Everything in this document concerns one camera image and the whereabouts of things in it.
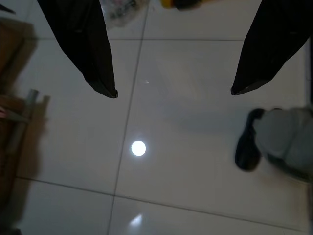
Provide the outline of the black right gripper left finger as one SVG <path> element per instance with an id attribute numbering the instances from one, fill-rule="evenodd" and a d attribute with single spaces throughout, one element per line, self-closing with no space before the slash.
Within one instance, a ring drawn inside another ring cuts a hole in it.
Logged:
<path id="1" fill-rule="evenodd" d="M 111 47 L 98 0 L 38 2 L 58 44 L 98 93 L 117 98 Z"/>

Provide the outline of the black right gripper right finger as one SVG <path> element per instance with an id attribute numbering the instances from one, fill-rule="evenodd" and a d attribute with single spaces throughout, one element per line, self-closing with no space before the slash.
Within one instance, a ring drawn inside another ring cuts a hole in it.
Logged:
<path id="1" fill-rule="evenodd" d="M 232 95 L 270 82 L 313 33 L 311 0 L 263 0 L 244 40 Z"/>

